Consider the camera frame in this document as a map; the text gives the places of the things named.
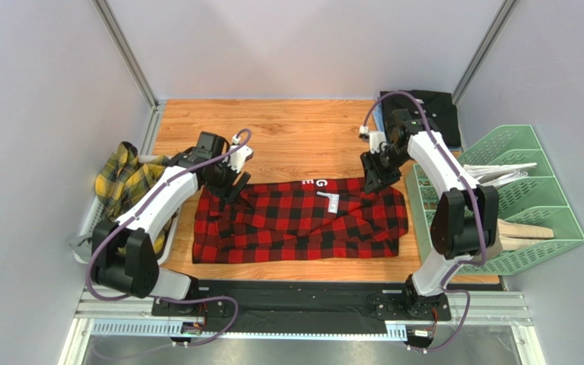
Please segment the red black plaid shirt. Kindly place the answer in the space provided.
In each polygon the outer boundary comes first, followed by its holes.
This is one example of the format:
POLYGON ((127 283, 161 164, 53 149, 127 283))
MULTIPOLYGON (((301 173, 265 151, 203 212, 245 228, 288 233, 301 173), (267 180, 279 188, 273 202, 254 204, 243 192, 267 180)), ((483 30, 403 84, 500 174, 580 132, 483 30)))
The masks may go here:
POLYGON ((248 184, 230 204, 203 189, 192 262, 245 264, 394 257, 408 233, 403 194, 362 177, 248 184))

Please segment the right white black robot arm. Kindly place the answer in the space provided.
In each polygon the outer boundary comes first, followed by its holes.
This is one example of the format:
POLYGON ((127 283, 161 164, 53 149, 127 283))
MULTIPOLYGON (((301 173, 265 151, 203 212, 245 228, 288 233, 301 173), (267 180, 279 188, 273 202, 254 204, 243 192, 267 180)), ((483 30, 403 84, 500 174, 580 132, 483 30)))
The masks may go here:
POLYGON ((401 178, 400 167, 417 162, 427 175, 438 202, 430 225, 432 249, 421 267, 405 282, 401 309, 410 319, 422 319, 444 301, 446 287, 461 265, 478 265, 497 235, 499 194, 483 186, 454 158, 431 119, 407 119, 392 114, 398 123, 391 136, 359 128, 369 150, 360 156, 367 193, 379 192, 401 178))

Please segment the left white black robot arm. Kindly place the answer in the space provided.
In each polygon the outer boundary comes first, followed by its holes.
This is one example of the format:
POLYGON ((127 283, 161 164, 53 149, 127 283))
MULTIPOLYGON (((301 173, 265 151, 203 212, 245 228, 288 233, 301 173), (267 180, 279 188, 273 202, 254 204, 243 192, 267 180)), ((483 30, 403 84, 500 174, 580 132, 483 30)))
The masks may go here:
POLYGON ((126 213, 114 221, 101 221, 92 234, 86 287, 98 300, 98 284, 129 297, 188 302, 192 277, 163 268, 154 248, 159 233, 183 203, 206 189, 229 204, 249 181, 244 171, 253 150, 252 133, 242 129, 231 139, 202 132, 195 146, 173 155, 161 177, 126 213))

